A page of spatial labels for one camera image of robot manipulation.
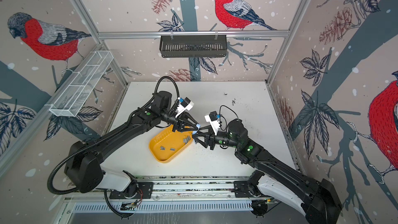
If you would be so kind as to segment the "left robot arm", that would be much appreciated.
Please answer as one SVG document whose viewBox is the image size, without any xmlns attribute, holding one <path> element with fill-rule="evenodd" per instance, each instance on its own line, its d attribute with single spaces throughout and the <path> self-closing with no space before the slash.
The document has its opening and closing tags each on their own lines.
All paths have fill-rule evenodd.
<svg viewBox="0 0 398 224">
<path fill-rule="evenodd" d="M 77 142 L 71 146 L 69 155 L 63 159 L 50 173 L 47 180 L 48 190 L 55 195 L 67 195 L 74 192 L 82 194 L 93 190 L 125 191 L 132 186 L 134 176 L 127 171 L 114 172 L 105 170 L 101 164 L 115 151 L 132 139 L 150 131 L 161 122 L 172 126 L 178 132 L 196 132 L 199 123 L 188 113 L 193 102 L 182 99 L 176 91 L 176 101 L 172 94 L 159 91 L 157 83 L 151 99 L 142 107 L 130 113 L 127 121 L 96 141 L 87 144 Z M 56 189 L 53 180 L 63 168 L 65 175 L 75 185 L 72 189 Z"/>
</svg>

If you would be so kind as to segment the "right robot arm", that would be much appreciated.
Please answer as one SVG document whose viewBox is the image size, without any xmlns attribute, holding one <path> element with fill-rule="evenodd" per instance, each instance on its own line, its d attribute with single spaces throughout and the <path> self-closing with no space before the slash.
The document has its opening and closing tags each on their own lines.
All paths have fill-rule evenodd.
<svg viewBox="0 0 398 224">
<path fill-rule="evenodd" d="M 305 216 L 310 224 L 335 224 L 342 204 L 333 184 L 318 181 L 278 160 L 248 136 L 242 121 L 232 120 L 225 131 L 206 126 L 193 133 L 205 148 L 233 147 L 236 158 L 255 169 L 247 181 L 253 196 L 270 196 Z"/>
</svg>

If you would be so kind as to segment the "yellow plastic tray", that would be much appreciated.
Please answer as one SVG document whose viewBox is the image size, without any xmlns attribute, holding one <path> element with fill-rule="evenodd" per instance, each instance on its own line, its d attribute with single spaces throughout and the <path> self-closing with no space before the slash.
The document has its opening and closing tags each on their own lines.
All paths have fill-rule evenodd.
<svg viewBox="0 0 398 224">
<path fill-rule="evenodd" d="M 189 135 L 191 141 L 184 145 L 183 138 Z M 192 132 L 173 132 L 170 126 L 152 138 L 148 148 L 157 162 L 168 163 L 184 151 L 192 141 Z"/>
</svg>

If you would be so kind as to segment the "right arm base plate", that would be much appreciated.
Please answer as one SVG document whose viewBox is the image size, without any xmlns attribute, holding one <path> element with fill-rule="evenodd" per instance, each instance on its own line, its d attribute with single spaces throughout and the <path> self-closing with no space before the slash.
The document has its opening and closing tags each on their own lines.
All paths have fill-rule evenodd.
<svg viewBox="0 0 398 224">
<path fill-rule="evenodd" d="M 271 196 L 266 196 L 257 190 L 254 190 L 247 181 L 238 180 L 233 182 L 232 192 L 236 198 L 262 198 L 274 200 Z"/>
</svg>

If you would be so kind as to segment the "aluminium mounting rail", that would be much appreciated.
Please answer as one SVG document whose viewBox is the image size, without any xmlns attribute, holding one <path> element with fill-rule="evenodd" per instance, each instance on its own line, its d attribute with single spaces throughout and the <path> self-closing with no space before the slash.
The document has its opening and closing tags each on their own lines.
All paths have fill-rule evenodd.
<svg viewBox="0 0 398 224">
<path fill-rule="evenodd" d="M 238 199 L 232 192 L 233 182 L 247 181 L 254 190 L 260 191 L 260 187 L 251 177 L 148 177 L 135 178 L 123 173 L 104 175 L 102 181 L 96 185 L 88 182 L 88 186 L 81 189 L 70 189 L 67 195 L 100 193 L 107 190 L 124 191 L 128 186 L 137 182 L 153 182 L 153 191 L 150 199 L 144 201 L 221 201 Z M 263 193 L 266 196 L 275 197 L 276 193 Z"/>
</svg>

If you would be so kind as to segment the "black wall basket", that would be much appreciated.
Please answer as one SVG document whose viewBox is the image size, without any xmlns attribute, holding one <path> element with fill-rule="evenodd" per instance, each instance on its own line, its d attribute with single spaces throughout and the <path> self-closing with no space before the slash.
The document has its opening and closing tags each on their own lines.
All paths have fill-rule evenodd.
<svg viewBox="0 0 398 224">
<path fill-rule="evenodd" d="M 221 58 L 228 53 L 225 35 L 162 36 L 159 50 L 163 58 Z"/>
</svg>

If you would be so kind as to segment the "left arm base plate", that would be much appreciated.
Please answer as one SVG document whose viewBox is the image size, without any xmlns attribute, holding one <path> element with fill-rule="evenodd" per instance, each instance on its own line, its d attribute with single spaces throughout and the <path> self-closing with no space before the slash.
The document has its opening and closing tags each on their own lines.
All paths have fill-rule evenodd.
<svg viewBox="0 0 398 224">
<path fill-rule="evenodd" d="M 112 200 L 150 199 L 153 191 L 153 182 L 137 182 L 128 186 L 124 191 L 112 190 L 109 198 Z"/>
</svg>

